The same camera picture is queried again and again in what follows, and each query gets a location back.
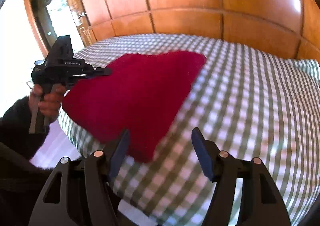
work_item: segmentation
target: person's hand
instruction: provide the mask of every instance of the person's hand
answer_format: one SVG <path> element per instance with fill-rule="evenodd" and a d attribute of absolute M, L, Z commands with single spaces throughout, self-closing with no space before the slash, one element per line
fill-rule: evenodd
<path fill-rule="evenodd" d="M 55 121 L 59 115 L 60 104 L 63 100 L 64 94 L 66 93 L 66 88 L 62 85 L 56 87 L 55 92 L 47 94 L 44 96 L 44 100 L 37 104 L 37 97 L 41 97 L 43 94 L 42 87 L 36 84 L 31 89 L 29 97 L 29 108 L 30 110 L 36 107 L 40 108 L 41 113 L 48 117 L 51 122 Z"/>

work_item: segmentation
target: towel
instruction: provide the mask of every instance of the towel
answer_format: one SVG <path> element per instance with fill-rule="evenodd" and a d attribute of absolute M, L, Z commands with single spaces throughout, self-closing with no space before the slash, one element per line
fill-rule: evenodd
<path fill-rule="evenodd" d="M 110 76 L 78 81 L 62 108 L 102 143 L 129 129 L 128 154 L 150 162 L 205 62 L 188 51 L 125 54 L 108 64 Z"/>

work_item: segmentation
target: bed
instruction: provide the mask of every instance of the bed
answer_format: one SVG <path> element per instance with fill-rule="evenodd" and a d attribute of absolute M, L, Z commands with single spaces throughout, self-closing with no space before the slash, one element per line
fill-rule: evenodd
<path fill-rule="evenodd" d="M 236 158 L 262 159 L 284 199 L 292 225 L 320 193 L 320 68 L 315 60 L 284 60 L 246 45 L 184 34 L 109 38 L 75 58 L 104 67 L 126 53 L 202 53 L 207 62 L 156 148 L 153 162 L 126 157 L 111 185 L 125 201 L 165 226 L 201 224 L 215 184 L 202 173 L 191 144 L 199 127 Z M 87 157 L 103 145 L 61 109 L 59 124 Z M 241 201 L 238 179 L 230 225 Z"/>

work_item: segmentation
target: metal screw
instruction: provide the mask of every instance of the metal screw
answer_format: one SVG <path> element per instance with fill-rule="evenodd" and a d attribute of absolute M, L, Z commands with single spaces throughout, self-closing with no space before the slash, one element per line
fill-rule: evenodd
<path fill-rule="evenodd" d="M 100 157 L 103 155 L 103 152 L 98 150 L 98 151 L 95 151 L 94 154 L 93 154 L 95 157 Z"/>
<path fill-rule="evenodd" d="M 219 155 L 223 158 L 227 158 L 229 156 L 228 152 L 226 151 L 220 151 Z"/>
<path fill-rule="evenodd" d="M 67 162 L 69 162 L 69 158 L 67 157 L 62 157 L 60 160 L 60 163 L 67 163 Z"/>
<path fill-rule="evenodd" d="M 262 163 L 261 159 L 258 158 L 258 157 L 255 157 L 255 158 L 253 159 L 253 162 L 254 162 L 255 164 L 261 164 L 261 163 Z"/>

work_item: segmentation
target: white wall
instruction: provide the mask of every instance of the white wall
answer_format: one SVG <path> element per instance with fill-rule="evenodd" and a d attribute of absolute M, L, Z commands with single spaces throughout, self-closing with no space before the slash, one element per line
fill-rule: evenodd
<path fill-rule="evenodd" d="M 0 9 L 0 117 L 17 99 L 29 95 L 26 81 L 40 59 L 23 0 L 6 0 Z"/>

